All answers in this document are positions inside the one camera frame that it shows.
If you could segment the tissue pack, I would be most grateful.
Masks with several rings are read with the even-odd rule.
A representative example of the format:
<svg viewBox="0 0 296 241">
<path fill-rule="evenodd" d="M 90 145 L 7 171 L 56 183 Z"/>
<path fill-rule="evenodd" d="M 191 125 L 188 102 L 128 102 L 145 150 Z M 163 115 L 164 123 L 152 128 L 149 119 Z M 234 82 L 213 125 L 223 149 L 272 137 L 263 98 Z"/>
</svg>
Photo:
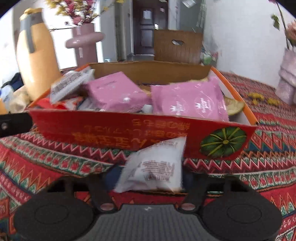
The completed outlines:
<svg viewBox="0 0 296 241">
<path fill-rule="evenodd" d="M 14 89 L 10 85 L 6 85 L 1 88 L 1 100 L 7 111 L 10 109 L 10 101 L 13 99 Z"/>
</svg>

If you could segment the yellow and pink blossom branches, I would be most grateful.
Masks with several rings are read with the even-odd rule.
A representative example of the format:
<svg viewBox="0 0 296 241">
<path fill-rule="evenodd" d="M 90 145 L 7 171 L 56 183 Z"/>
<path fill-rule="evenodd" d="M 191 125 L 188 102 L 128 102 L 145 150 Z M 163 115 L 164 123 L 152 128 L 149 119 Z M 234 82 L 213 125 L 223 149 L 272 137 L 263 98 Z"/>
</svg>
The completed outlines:
<svg viewBox="0 0 296 241">
<path fill-rule="evenodd" d="M 103 6 L 102 9 L 96 13 L 97 1 L 45 1 L 47 6 L 51 9 L 56 9 L 56 15 L 67 16 L 72 20 L 72 23 L 65 22 L 69 28 L 51 28 L 50 32 L 56 30 L 67 30 L 74 27 L 81 27 L 82 25 L 93 23 L 96 18 L 100 18 L 111 7 L 116 4 L 123 4 L 125 1 L 111 1 L 110 4 Z"/>
</svg>

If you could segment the dried pink roses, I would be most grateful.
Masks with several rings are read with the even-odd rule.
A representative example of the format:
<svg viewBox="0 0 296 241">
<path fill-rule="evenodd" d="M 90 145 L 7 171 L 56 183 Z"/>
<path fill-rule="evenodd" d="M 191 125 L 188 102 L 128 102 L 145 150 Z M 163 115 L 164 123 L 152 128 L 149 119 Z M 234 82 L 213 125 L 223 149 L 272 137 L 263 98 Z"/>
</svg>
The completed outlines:
<svg viewBox="0 0 296 241">
<path fill-rule="evenodd" d="M 277 30 L 280 30 L 280 25 L 282 24 L 285 32 L 285 41 L 286 41 L 287 49 L 295 52 L 295 19 L 291 21 L 289 24 L 286 24 L 285 18 L 283 16 L 283 12 L 280 8 L 278 1 L 270 0 L 269 2 L 276 5 L 280 13 L 280 17 L 278 17 L 275 14 L 271 15 L 270 18 L 273 21 L 273 27 Z"/>
</svg>

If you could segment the dark entrance door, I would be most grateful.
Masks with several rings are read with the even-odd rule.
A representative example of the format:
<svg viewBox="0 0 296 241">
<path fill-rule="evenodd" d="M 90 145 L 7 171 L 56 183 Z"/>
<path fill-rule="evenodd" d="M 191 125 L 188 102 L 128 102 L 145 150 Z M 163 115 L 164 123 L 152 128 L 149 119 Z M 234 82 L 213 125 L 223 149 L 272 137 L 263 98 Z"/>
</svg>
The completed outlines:
<svg viewBox="0 0 296 241">
<path fill-rule="evenodd" d="M 154 54 L 154 31 L 168 28 L 168 10 L 167 0 L 134 0 L 132 2 L 134 54 Z"/>
</svg>

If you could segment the fallen yellow flower petals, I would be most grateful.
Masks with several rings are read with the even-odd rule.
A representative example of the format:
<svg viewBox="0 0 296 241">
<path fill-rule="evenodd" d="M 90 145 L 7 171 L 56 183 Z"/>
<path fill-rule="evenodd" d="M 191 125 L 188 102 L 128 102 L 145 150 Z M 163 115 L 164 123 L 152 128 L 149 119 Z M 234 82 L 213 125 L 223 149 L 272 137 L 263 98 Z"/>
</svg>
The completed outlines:
<svg viewBox="0 0 296 241">
<path fill-rule="evenodd" d="M 280 105 L 280 101 L 275 98 L 271 97 L 264 97 L 262 94 L 257 92 L 250 92 L 247 94 L 247 96 L 252 99 L 252 103 L 254 105 L 259 105 L 261 102 L 266 102 L 269 105 L 278 107 Z"/>
</svg>

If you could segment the patterned red tablecloth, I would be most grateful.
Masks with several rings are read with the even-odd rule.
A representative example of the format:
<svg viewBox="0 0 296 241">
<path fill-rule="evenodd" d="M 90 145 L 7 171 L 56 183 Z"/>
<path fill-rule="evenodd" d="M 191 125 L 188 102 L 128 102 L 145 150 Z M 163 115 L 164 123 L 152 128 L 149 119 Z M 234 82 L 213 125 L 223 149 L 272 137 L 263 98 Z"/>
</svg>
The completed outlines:
<svg viewBox="0 0 296 241">
<path fill-rule="evenodd" d="M 295 107 L 277 98 L 269 84 L 233 73 L 224 77 L 244 98 L 259 122 L 263 146 L 233 161 L 186 159 L 191 171 L 213 177 L 233 174 L 257 190 L 281 211 L 278 240 L 295 240 Z M 278 99 L 278 107 L 254 105 L 247 94 Z M 46 140 L 36 128 L 1 139 L 1 240 L 20 240 L 13 226 L 16 209 L 63 175 L 84 176 L 124 164 L 130 153 Z"/>
</svg>

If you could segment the yellow ceramic mug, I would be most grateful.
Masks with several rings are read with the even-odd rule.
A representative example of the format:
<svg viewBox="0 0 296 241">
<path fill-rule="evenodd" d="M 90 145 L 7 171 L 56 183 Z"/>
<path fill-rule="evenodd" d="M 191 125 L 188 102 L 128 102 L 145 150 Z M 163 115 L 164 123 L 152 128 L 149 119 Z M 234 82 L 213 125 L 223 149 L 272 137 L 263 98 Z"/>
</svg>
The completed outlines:
<svg viewBox="0 0 296 241">
<path fill-rule="evenodd" d="M 2 99 L 0 98 L 0 115 L 7 114 L 8 111 Z"/>
</svg>

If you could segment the red cardboard snack box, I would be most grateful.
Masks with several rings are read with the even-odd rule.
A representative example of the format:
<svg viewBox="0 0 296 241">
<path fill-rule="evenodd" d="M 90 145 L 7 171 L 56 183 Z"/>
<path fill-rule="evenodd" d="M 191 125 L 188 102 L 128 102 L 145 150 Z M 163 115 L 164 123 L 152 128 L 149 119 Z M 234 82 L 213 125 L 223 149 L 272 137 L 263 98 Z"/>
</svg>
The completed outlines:
<svg viewBox="0 0 296 241">
<path fill-rule="evenodd" d="M 123 71 L 135 83 L 169 83 L 201 78 L 213 71 L 237 100 L 241 96 L 215 68 L 170 62 L 92 63 L 95 77 Z M 241 122 L 202 120 L 197 118 L 98 111 L 29 109 L 33 122 L 48 140 L 81 146 L 136 150 L 187 135 L 185 156 L 234 160 L 241 151 L 260 152 L 263 141 L 257 120 L 245 107 Z"/>
</svg>

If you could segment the white packet with text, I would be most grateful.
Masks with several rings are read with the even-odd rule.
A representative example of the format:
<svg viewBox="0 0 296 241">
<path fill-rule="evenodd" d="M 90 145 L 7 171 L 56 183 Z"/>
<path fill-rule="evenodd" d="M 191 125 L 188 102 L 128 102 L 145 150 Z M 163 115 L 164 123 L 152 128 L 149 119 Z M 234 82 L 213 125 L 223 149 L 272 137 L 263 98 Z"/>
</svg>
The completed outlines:
<svg viewBox="0 0 296 241">
<path fill-rule="evenodd" d="M 94 69 L 87 67 L 82 71 L 69 71 L 59 81 L 51 85 L 50 103 L 64 99 L 76 92 L 80 87 L 94 80 Z"/>
</svg>

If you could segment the white pastry snack packet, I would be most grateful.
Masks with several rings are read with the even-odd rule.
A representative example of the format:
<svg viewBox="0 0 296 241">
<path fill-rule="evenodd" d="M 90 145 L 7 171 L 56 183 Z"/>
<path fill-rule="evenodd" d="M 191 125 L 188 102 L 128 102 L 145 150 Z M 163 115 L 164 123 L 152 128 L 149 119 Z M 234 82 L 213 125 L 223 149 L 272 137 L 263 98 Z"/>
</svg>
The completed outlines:
<svg viewBox="0 0 296 241">
<path fill-rule="evenodd" d="M 186 137 L 161 141 L 129 156 L 114 192 L 182 189 Z"/>
</svg>

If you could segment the pink pastry snack packet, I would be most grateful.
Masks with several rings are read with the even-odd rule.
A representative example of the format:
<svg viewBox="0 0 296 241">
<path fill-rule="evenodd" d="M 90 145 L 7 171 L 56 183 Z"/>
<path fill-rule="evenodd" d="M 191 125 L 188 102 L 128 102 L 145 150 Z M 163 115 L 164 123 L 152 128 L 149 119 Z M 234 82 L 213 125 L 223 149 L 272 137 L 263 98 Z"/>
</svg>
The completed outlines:
<svg viewBox="0 0 296 241">
<path fill-rule="evenodd" d="M 86 89 L 100 111 L 136 113 L 151 103 L 151 98 L 123 72 L 92 80 Z"/>
</svg>

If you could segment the grey refrigerator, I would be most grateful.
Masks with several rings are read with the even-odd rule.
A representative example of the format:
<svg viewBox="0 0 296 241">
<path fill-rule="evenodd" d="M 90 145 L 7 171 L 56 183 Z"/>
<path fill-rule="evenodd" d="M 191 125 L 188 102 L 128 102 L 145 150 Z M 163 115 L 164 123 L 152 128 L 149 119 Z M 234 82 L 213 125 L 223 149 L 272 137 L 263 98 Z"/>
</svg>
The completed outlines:
<svg viewBox="0 0 296 241">
<path fill-rule="evenodd" d="M 179 30 L 203 33 L 206 17 L 206 1 L 181 1 L 179 7 Z"/>
</svg>

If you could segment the red snack packet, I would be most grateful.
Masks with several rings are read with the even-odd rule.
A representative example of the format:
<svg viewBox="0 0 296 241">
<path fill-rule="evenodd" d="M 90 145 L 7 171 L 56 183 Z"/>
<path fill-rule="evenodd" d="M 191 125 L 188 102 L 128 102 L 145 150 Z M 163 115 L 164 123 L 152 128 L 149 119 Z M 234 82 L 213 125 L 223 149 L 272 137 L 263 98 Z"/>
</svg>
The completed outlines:
<svg viewBox="0 0 296 241">
<path fill-rule="evenodd" d="M 57 101 L 56 103 L 51 103 L 49 97 L 45 97 L 37 101 L 36 107 L 42 109 L 58 109 L 58 110 L 76 110 L 78 104 L 84 101 L 81 96 L 73 97 L 66 100 Z"/>
</svg>

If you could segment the textured pink vase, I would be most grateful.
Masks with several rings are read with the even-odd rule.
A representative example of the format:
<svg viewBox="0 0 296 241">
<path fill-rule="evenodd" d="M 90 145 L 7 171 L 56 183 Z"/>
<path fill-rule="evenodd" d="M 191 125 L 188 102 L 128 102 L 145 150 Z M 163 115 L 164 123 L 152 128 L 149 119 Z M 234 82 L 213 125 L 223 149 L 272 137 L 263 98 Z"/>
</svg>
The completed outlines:
<svg viewBox="0 0 296 241">
<path fill-rule="evenodd" d="M 295 52 L 285 49 L 280 70 L 280 81 L 275 94 L 288 105 L 295 104 Z"/>
</svg>

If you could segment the orange cream snack packet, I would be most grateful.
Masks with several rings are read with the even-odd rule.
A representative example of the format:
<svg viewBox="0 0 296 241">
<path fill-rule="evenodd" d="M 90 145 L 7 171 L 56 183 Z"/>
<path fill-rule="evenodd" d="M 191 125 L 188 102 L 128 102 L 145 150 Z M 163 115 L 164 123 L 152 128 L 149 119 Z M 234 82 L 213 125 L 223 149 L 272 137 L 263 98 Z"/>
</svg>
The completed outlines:
<svg viewBox="0 0 296 241">
<path fill-rule="evenodd" d="M 224 97 L 224 102 L 229 116 L 236 115 L 243 111 L 245 103 L 229 97 Z"/>
</svg>

